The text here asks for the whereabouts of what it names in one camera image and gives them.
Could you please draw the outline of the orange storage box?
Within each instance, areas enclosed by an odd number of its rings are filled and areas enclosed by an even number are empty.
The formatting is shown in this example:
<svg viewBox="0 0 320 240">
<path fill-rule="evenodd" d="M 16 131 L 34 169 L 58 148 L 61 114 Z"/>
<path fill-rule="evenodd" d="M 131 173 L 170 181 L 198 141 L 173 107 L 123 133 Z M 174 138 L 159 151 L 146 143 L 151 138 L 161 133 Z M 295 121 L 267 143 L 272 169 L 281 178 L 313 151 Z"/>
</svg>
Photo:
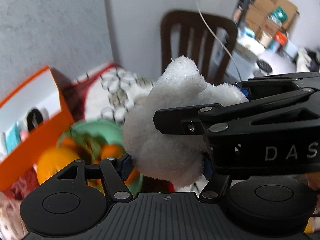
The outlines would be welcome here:
<svg viewBox="0 0 320 240">
<path fill-rule="evenodd" d="M 1 102 L 1 141 L 20 139 L 1 160 L 1 191 L 5 191 L 55 146 L 74 118 L 52 70 L 46 66 L 23 81 Z"/>
</svg>

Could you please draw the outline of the green fruit bowl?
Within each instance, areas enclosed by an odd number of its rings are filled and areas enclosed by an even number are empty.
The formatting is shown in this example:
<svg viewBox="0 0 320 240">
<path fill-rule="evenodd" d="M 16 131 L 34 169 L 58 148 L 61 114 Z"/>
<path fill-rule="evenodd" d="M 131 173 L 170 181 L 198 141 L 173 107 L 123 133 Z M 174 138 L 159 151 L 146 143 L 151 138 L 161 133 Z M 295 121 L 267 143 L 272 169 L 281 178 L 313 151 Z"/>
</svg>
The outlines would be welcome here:
<svg viewBox="0 0 320 240">
<path fill-rule="evenodd" d="M 71 130 L 79 134 L 89 134 L 92 137 L 97 137 L 101 142 L 124 145 L 122 126 L 111 120 L 81 120 L 72 124 Z M 135 171 L 132 171 L 131 175 L 133 175 L 132 180 L 125 181 L 125 184 L 135 197 L 141 191 L 143 175 Z"/>
</svg>

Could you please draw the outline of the patterned red table cloth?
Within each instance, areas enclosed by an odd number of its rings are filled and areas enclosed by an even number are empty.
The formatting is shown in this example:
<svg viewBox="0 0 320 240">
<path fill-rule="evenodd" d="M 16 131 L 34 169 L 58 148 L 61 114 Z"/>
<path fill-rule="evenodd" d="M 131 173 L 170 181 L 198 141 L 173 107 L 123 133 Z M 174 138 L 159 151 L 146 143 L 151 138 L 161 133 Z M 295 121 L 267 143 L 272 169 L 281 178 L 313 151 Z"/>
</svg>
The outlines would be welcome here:
<svg viewBox="0 0 320 240">
<path fill-rule="evenodd" d="M 154 82 L 109 63 L 59 88 L 53 70 L 44 67 L 1 102 L 1 137 L 17 125 L 27 129 L 27 115 L 38 109 L 44 121 L 8 155 L 1 155 L 1 191 L 22 199 L 35 188 L 33 165 L 46 148 L 78 120 L 109 119 L 122 123 L 128 111 L 147 96 Z"/>
</svg>

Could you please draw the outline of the dark wooden chair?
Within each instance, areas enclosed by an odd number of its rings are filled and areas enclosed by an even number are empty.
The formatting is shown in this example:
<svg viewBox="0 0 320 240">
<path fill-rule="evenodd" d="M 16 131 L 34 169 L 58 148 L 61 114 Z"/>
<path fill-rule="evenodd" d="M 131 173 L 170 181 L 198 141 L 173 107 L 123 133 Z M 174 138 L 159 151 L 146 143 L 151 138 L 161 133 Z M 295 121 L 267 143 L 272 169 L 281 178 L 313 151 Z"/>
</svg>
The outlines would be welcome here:
<svg viewBox="0 0 320 240">
<path fill-rule="evenodd" d="M 229 18 L 212 15 L 200 15 L 195 11 L 171 10 L 167 12 L 161 21 L 161 56 L 162 71 L 172 59 L 171 32 L 175 27 L 180 27 L 178 41 L 178 56 L 187 56 L 191 50 L 191 59 L 198 64 L 200 54 L 203 54 L 200 73 L 205 80 L 214 85 L 220 85 L 226 74 L 227 66 L 231 59 L 230 54 L 235 48 L 238 29 L 234 21 Z M 223 29 L 227 34 L 225 43 L 228 52 L 225 52 L 222 60 L 214 74 L 209 72 L 209 63 L 212 57 L 214 43 L 218 41 L 215 37 L 218 29 Z"/>
</svg>

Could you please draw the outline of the stacked cardboard boxes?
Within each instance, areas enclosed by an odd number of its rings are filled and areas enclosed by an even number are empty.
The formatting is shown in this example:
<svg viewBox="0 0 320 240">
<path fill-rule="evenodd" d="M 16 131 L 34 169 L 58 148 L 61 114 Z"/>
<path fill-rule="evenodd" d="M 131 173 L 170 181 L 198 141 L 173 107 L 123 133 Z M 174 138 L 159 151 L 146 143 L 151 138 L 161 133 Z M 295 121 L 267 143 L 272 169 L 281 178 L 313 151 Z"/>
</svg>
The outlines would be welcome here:
<svg viewBox="0 0 320 240">
<path fill-rule="evenodd" d="M 298 14 L 298 7 L 289 0 L 254 0 L 245 11 L 244 23 L 257 41 L 272 38 L 265 48 L 278 50 L 287 44 Z"/>
</svg>

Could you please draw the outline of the white plush towel toy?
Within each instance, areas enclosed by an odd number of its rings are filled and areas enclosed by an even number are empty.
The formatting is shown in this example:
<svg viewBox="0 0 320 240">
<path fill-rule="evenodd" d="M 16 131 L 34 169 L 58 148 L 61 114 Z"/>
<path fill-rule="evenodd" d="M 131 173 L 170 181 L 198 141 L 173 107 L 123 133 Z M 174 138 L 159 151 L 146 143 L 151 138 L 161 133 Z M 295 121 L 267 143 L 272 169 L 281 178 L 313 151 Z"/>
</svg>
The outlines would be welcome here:
<svg viewBox="0 0 320 240">
<path fill-rule="evenodd" d="M 143 175 L 176 187 L 189 186 L 202 176 L 201 153 L 207 150 L 202 127 L 188 129 L 198 113 L 193 106 L 226 107 L 246 101 L 236 86 L 208 83 L 192 59 L 180 56 L 167 66 L 145 101 L 127 115 L 125 150 Z"/>
</svg>

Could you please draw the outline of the large orange fruit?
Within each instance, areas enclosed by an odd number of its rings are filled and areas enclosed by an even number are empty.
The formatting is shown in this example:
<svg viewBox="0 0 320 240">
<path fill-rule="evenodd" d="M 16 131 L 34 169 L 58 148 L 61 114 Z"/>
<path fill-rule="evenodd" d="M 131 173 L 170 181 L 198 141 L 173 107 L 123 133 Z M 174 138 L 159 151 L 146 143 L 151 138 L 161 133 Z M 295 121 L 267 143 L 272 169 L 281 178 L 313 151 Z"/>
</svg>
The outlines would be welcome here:
<svg viewBox="0 0 320 240">
<path fill-rule="evenodd" d="M 37 180 L 41 185 L 71 162 L 80 159 L 79 155 L 63 146 L 45 150 L 37 162 Z"/>
</svg>

